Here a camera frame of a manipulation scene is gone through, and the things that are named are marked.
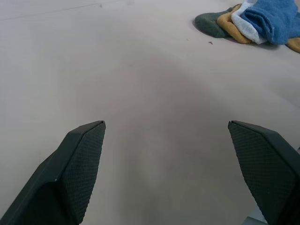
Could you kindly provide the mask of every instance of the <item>cloth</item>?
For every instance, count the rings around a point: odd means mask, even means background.
[[[230,35],[217,25],[217,18],[225,13],[231,12],[233,8],[219,13],[204,13],[195,18],[195,26],[203,33],[214,38],[229,38]]]
[[[231,20],[232,13],[236,12],[240,8],[240,6],[241,4],[234,7],[233,11],[231,11],[230,13],[225,13],[219,16],[219,18],[217,19],[217,24],[224,30],[226,30],[227,33],[230,34],[236,41],[242,44],[247,44],[251,43],[252,41],[243,36]]]
[[[284,45],[300,36],[300,14],[294,0],[258,0],[240,16],[269,42]]]
[[[290,49],[300,53],[300,37],[290,38],[286,44]]]
[[[231,19],[234,23],[234,25],[239,29],[239,31],[249,38],[250,40],[254,41],[257,44],[261,44],[266,42],[267,40],[264,39],[254,28],[254,26],[249,23],[248,21],[242,19],[240,15],[248,8],[253,6],[257,0],[244,0],[242,3],[242,6],[234,12],[231,16]]]

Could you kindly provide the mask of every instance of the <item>towel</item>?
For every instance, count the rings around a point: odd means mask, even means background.
[[[251,23],[269,42],[284,45],[300,36],[300,15],[294,0],[258,0],[241,18]]]
[[[290,49],[300,53],[300,37],[290,38],[286,44]]]
[[[244,0],[242,6],[237,10],[235,13],[232,14],[231,19],[234,25],[239,29],[239,31],[249,38],[250,40],[254,41],[257,44],[261,44],[266,42],[267,40],[264,39],[261,35],[258,34],[257,30],[254,26],[247,22],[246,20],[242,19],[240,15],[248,8],[253,6],[257,0]]]
[[[232,13],[236,12],[240,8],[241,4],[237,5],[234,7],[233,11],[230,13],[225,13],[221,15],[217,19],[217,24],[222,27],[224,30],[227,31],[236,41],[242,43],[242,44],[247,44],[251,43],[252,41],[243,36],[240,31],[236,28],[236,26],[232,23],[231,20],[231,15]]]
[[[229,38],[230,35],[217,25],[217,18],[225,13],[231,12],[232,7],[219,13],[204,13],[195,18],[197,29],[214,38]]]

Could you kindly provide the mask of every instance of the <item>blue towel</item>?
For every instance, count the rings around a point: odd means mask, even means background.
[[[300,37],[300,14],[294,0],[258,0],[240,16],[269,42],[284,45]]]

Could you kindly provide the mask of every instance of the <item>green cloth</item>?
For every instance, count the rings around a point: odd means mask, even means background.
[[[217,19],[219,16],[229,13],[234,7],[227,9],[226,11],[219,13],[204,13],[198,15],[195,18],[195,26],[198,30],[203,33],[210,35],[214,38],[230,38],[231,36],[217,24]]]

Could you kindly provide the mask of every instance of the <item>folded cloth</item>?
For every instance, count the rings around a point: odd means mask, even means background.
[[[269,42],[284,45],[300,36],[300,16],[294,0],[258,0],[240,16]]]
[[[286,44],[290,49],[300,53],[300,37],[290,38]]]
[[[252,41],[243,36],[231,20],[232,13],[236,12],[240,8],[240,6],[241,4],[234,7],[233,11],[231,11],[230,13],[225,13],[219,16],[219,18],[217,19],[217,24],[224,30],[226,30],[227,33],[230,34],[236,41],[242,44],[247,44],[251,43]]]
[[[246,20],[242,19],[240,17],[240,15],[248,8],[253,6],[255,3],[257,2],[257,0],[244,0],[244,2],[242,3],[242,6],[239,8],[239,10],[237,10],[236,12],[234,12],[231,16],[231,19],[234,23],[234,25],[239,29],[239,31],[246,36],[247,38],[249,38],[250,40],[254,41],[257,44],[261,44],[266,42],[267,40],[264,39],[261,35],[259,35],[259,33],[257,32],[257,30],[254,28],[254,26],[247,22]]]
[[[204,13],[195,18],[197,29],[214,38],[229,38],[230,35],[217,25],[217,18],[225,13],[231,12],[232,7],[219,13]]]

